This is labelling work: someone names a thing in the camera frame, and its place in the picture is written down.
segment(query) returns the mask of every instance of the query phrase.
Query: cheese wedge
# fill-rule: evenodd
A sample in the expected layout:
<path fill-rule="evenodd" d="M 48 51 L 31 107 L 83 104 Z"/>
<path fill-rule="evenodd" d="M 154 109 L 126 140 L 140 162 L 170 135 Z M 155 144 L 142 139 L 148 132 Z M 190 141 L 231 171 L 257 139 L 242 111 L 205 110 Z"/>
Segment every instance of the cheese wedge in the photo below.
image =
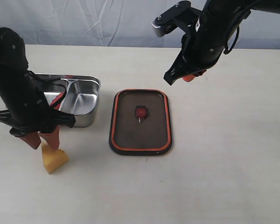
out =
<path fill-rule="evenodd" d="M 51 174 L 69 161 L 69 157 L 63 150 L 52 150 L 47 143 L 42 142 L 42 160 L 48 174 Z"/>

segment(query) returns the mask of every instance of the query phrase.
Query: table surface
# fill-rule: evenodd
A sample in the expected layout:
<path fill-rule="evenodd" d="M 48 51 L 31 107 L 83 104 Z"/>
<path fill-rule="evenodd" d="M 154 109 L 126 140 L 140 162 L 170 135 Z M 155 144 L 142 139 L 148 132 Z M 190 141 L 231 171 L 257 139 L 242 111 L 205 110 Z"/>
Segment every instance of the table surface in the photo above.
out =
<path fill-rule="evenodd" d="M 61 130 L 70 161 L 51 175 L 40 148 L 0 124 L 0 224 L 280 224 L 280 50 L 235 49 L 169 86 L 178 52 L 28 45 L 35 73 L 98 77 L 100 104 L 91 126 Z M 110 149 L 113 99 L 126 88 L 167 94 L 170 153 Z"/>

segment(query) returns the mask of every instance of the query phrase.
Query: stainless steel container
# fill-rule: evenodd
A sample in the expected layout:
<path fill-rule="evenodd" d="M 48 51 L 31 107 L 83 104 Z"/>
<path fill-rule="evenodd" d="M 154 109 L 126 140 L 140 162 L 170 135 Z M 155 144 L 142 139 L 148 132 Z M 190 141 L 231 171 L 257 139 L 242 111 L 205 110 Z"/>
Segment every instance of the stainless steel container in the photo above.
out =
<path fill-rule="evenodd" d="M 37 76 L 45 80 L 61 79 L 54 83 L 66 86 L 67 95 L 62 101 L 59 110 L 75 115 L 76 123 L 74 127 L 87 127 L 93 123 L 97 113 L 101 86 L 96 77 L 55 74 L 37 74 Z M 38 81 L 35 81 L 35 84 L 44 92 L 49 104 L 64 91 L 60 86 L 49 85 L 44 88 Z"/>

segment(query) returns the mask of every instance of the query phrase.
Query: rectangular tray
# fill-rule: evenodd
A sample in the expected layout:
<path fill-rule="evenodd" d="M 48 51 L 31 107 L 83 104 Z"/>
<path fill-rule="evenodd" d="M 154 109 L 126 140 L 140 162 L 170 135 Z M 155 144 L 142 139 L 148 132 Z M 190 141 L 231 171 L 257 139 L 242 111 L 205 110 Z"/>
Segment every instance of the rectangular tray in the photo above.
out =
<path fill-rule="evenodd" d="M 61 79 L 54 83 L 66 86 L 67 95 L 62 101 L 59 110 L 75 115 L 76 123 L 74 127 L 87 127 L 93 123 L 98 108 L 99 90 L 101 86 L 100 81 L 96 77 L 56 74 L 36 75 L 45 80 Z M 38 81 L 34 80 L 34 82 L 44 92 L 49 104 L 51 104 L 56 96 L 64 91 L 64 88 L 55 85 L 49 85 L 44 89 Z"/>

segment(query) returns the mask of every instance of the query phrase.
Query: white backdrop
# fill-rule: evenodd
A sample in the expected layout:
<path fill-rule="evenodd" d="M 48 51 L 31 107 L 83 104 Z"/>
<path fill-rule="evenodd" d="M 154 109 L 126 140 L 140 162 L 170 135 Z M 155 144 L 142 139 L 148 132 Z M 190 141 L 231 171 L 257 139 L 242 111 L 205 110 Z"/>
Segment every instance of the white backdrop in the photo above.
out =
<path fill-rule="evenodd" d="M 157 38 L 151 21 L 179 0 L 0 0 L 0 27 L 25 43 L 180 47 L 182 31 Z M 202 9 L 205 0 L 193 0 Z M 253 11 L 237 48 L 280 49 L 280 15 Z"/>

